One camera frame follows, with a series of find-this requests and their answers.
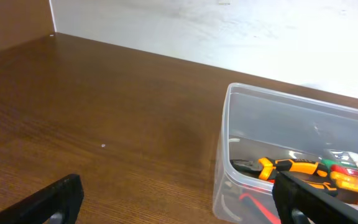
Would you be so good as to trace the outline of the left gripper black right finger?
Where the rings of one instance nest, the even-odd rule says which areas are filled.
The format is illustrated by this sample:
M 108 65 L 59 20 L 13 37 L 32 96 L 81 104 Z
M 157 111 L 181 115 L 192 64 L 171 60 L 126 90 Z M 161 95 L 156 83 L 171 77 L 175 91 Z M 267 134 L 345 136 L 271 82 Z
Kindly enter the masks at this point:
M 272 195 L 282 223 L 358 224 L 358 210 L 289 172 L 276 176 Z

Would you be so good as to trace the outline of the orange black long-nose pliers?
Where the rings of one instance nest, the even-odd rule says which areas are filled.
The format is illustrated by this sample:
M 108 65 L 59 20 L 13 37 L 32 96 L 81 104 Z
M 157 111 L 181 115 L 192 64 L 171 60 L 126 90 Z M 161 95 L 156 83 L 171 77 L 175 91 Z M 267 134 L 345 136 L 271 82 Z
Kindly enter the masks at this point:
M 250 174 L 260 180 L 271 183 L 275 182 L 275 178 L 279 172 L 296 172 L 317 176 L 316 180 L 303 181 L 333 197 L 338 193 L 336 184 L 334 184 L 328 176 L 328 168 L 319 162 L 307 159 L 271 159 L 269 157 L 262 157 L 258 161 L 231 159 L 230 163 L 238 172 Z

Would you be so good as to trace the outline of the small red-handled pliers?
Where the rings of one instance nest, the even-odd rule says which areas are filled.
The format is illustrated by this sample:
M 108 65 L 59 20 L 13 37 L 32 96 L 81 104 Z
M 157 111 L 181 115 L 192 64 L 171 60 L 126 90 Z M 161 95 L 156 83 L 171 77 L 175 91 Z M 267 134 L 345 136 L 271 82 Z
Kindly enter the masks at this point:
M 252 194 L 241 190 L 238 199 L 242 205 L 241 213 L 245 221 L 249 223 L 281 224 L 281 220 Z

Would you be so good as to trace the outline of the clear screwdriver bit case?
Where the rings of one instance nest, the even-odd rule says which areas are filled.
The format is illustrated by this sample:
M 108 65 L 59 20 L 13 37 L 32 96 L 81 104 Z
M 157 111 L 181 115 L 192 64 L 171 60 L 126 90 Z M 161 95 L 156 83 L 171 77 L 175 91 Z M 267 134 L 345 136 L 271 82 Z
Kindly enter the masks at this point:
M 339 188 L 358 193 L 358 153 L 325 149 L 321 162 Z

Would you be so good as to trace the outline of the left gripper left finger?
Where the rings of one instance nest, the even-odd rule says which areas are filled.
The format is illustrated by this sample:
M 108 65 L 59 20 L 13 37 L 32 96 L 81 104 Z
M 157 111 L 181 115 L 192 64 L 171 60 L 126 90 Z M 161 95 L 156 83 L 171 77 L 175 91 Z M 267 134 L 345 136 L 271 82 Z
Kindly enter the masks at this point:
M 83 199 L 80 176 L 69 174 L 0 211 L 0 224 L 74 224 Z

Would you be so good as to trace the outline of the clear plastic container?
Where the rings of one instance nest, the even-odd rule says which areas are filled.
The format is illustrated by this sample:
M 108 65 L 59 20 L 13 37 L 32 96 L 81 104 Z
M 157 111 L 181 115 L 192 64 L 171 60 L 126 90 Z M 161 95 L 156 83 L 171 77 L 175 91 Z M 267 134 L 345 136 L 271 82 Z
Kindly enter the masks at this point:
M 280 218 L 272 195 L 274 183 L 236 171 L 231 159 L 258 161 L 269 157 L 322 163 L 325 149 L 358 153 L 358 109 L 256 86 L 230 84 L 216 155 L 214 215 L 233 223 L 249 223 L 242 217 L 238 199 L 243 190 Z M 289 173 L 300 180 L 317 179 Z M 334 198 L 358 210 L 358 193 L 336 187 L 338 193 Z

